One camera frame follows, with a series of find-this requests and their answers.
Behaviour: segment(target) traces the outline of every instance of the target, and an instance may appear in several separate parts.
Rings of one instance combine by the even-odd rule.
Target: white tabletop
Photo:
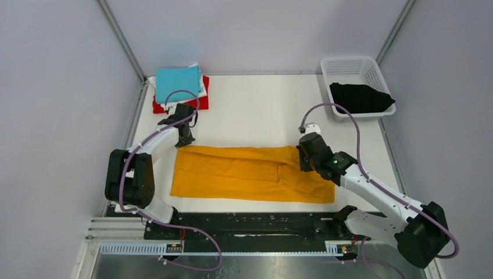
[[[200,110],[192,128],[195,145],[273,147],[296,145],[298,127],[312,106],[328,101],[327,90],[317,75],[211,76],[209,110]],[[135,134],[134,143],[153,132],[166,115],[152,113],[154,89],[149,88]],[[308,117],[321,128],[327,145],[356,157],[356,131],[351,122],[336,123],[329,108],[318,108]],[[361,154],[365,169],[398,189],[391,162],[377,121],[359,121]],[[161,198],[180,212],[336,212],[346,205],[378,211],[359,196],[335,188],[335,202],[262,202],[239,199]]]

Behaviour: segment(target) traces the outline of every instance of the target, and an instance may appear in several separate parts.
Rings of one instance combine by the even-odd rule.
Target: folded clothes
[[[155,81],[154,77],[149,78],[149,83],[151,84],[151,86],[154,87],[154,89],[156,89],[156,87],[155,87],[156,81]],[[202,83],[203,83],[203,87],[205,89],[203,92],[203,94],[205,96],[199,95],[199,101],[201,103],[199,110],[209,109],[209,77],[202,76]],[[155,93],[156,92],[154,91],[154,96],[153,96],[153,100],[152,100],[152,112],[154,114],[166,113],[165,105],[164,104],[160,105],[156,102],[156,94]],[[191,105],[194,108],[197,107],[197,101],[195,99],[193,99],[191,101],[184,100],[184,101],[180,101],[180,102],[172,102],[172,103],[170,103],[170,105],[167,105],[166,107],[168,109],[170,109],[171,106],[173,106],[176,103],[186,103],[187,105]]]
[[[216,148],[178,149],[171,195],[273,202],[334,202],[335,186],[315,171],[299,169],[298,150]]]
[[[188,68],[160,68],[156,71],[156,101],[165,103],[166,98],[176,90],[187,90],[198,96],[201,92],[202,73],[198,65]],[[178,92],[169,97],[169,102],[190,99],[190,94]]]
[[[343,106],[350,113],[385,112],[395,103],[389,94],[377,91],[366,84],[332,83],[330,92],[334,102]],[[346,114],[339,108],[337,111]]]

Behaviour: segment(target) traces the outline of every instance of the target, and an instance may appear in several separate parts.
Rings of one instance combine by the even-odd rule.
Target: black cloth
[[[395,100],[387,93],[377,91],[366,84],[332,83],[330,91],[334,102],[343,106],[351,114],[384,112],[395,103]]]

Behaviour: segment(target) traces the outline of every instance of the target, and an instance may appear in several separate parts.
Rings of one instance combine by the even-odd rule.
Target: white wall
[[[320,71],[330,55],[376,57],[406,0],[108,0],[147,75]]]
[[[0,277],[66,279],[139,82],[95,1],[0,2]]]
[[[436,201],[461,244],[447,279],[490,278],[493,2],[417,1],[382,71],[385,119],[410,193]]]

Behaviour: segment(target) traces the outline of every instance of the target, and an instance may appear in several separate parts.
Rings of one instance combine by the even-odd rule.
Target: yellow pants
[[[299,169],[298,150],[215,148],[178,149],[171,195],[275,202],[334,202],[335,185],[315,171]]]

